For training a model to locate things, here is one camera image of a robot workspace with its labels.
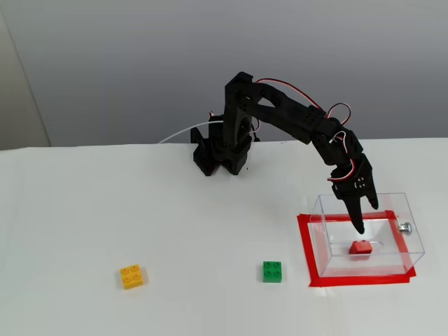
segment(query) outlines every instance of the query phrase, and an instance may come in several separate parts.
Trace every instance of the clear plastic box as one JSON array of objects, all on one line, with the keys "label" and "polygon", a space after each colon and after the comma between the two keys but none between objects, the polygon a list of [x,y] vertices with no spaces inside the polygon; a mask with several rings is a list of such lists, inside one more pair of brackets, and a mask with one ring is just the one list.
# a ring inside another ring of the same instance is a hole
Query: clear plastic box
[{"label": "clear plastic box", "polygon": [[[405,274],[425,254],[405,194],[378,194],[374,210],[361,199],[365,233],[350,221],[343,201],[319,195],[309,232],[320,277]],[[369,241],[370,254],[350,254],[353,242]]]}]

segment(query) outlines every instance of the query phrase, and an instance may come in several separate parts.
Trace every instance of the white wall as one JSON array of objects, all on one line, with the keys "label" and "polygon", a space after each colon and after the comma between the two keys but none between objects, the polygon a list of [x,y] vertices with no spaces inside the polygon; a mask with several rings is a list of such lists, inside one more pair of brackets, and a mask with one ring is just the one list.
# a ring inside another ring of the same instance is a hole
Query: white wall
[{"label": "white wall", "polygon": [[360,138],[448,136],[446,0],[0,4],[56,146],[156,142],[222,112],[239,71],[349,103]]},{"label": "white wall", "polygon": [[45,128],[0,10],[0,150],[46,146]]}]

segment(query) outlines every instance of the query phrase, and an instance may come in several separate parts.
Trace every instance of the red tape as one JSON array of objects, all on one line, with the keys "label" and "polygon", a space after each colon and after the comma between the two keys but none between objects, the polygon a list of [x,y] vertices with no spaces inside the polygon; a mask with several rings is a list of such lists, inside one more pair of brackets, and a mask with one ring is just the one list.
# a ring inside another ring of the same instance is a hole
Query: red tape
[{"label": "red tape", "polygon": [[[396,215],[393,211],[363,214],[364,219],[387,219],[391,224],[393,236],[400,252],[407,252],[407,247],[403,236],[399,234],[396,227]],[[393,274],[383,276],[327,276],[320,277],[317,271],[316,260],[314,259],[313,245],[309,235],[308,224],[311,222],[311,216],[300,214],[297,216],[299,222],[300,235],[302,236],[303,249],[307,259],[309,276],[311,278],[310,287],[333,287],[333,286],[357,286],[357,285],[385,285],[385,284],[406,284],[410,282],[411,277],[415,277],[415,269],[411,267],[406,274]],[[329,215],[325,216],[327,222],[339,222],[349,220],[348,215]],[[408,260],[403,260],[406,267]]]}]

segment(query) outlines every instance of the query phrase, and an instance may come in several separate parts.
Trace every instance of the red lego brick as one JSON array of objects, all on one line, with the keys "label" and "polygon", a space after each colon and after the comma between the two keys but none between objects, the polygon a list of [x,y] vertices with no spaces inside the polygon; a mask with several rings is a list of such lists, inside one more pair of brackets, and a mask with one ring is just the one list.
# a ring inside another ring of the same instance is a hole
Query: red lego brick
[{"label": "red lego brick", "polygon": [[367,240],[354,241],[349,249],[350,254],[371,254],[373,248]]}]

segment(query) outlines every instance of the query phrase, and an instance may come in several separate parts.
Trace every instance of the metal bolt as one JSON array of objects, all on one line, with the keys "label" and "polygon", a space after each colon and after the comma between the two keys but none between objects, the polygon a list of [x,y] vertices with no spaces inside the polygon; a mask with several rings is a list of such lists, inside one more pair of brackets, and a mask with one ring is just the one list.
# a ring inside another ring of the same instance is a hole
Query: metal bolt
[{"label": "metal bolt", "polygon": [[411,223],[403,223],[403,224],[398,224],[398,231],[400,231],[401,233],[404,233],[405,235],[409,236],[412,233],[412,225]]}]

